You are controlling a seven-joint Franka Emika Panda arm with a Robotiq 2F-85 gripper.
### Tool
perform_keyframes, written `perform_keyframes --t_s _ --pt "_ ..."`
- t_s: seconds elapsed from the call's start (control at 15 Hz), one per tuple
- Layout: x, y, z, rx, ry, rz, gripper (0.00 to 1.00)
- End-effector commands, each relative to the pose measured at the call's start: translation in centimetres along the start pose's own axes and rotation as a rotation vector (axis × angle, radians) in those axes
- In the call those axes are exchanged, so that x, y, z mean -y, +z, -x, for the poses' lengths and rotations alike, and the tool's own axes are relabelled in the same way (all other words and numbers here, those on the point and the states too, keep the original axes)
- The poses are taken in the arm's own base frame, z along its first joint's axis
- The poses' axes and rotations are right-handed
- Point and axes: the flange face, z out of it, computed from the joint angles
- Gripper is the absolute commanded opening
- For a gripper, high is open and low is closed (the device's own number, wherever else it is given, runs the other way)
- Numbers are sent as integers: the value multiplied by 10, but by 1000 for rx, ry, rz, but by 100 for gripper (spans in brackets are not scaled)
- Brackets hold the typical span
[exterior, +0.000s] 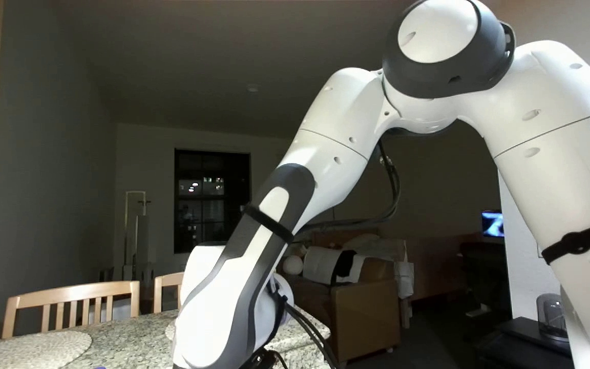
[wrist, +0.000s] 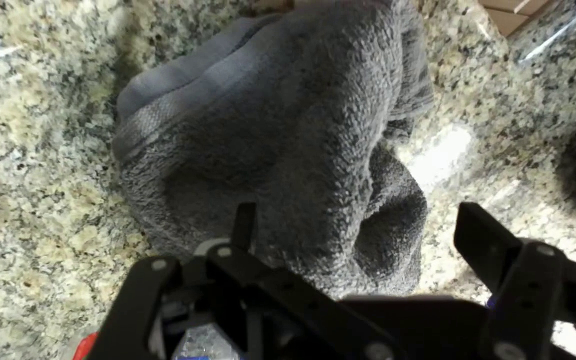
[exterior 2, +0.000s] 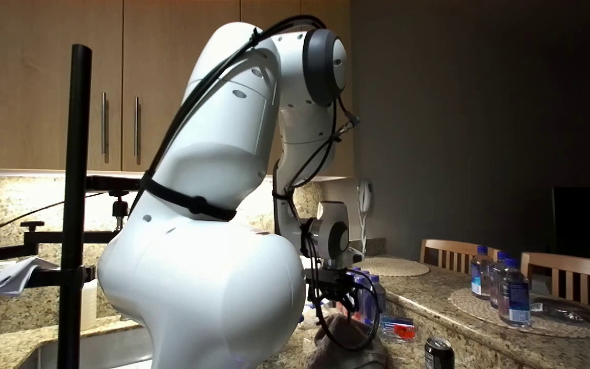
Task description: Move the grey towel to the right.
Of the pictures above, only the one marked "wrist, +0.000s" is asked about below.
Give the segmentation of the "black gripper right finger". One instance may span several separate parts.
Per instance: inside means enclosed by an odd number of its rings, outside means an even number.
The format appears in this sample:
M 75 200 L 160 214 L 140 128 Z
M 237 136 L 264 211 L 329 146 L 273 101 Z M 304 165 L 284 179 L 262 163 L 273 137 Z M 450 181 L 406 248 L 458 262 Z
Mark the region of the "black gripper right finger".
M 576 262 L 521 239 L 475 202 L 458 206 L 454 248 L 492 291 L 481 360 L 576 360 L 552 343 L 556 322 L 576 326 Z

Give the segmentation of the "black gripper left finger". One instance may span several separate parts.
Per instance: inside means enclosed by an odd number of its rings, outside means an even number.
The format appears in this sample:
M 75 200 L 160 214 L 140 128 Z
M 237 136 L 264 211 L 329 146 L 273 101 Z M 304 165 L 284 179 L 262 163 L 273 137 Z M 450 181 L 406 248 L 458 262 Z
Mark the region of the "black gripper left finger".
M 248 248 L 255 207 L 203 256 L 137 259 L 97 329 L 90 360 L 175 360 L 191 327 L 212 324 L 241 360 L 395 360 L 392 335 Z

